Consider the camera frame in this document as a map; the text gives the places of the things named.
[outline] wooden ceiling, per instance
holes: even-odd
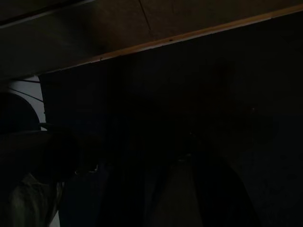
[[[0,20],[61,2],[2,0]],[[60,68],[123,48],[301,4],[302,0],[95,0],[0,29],[0,77]]]

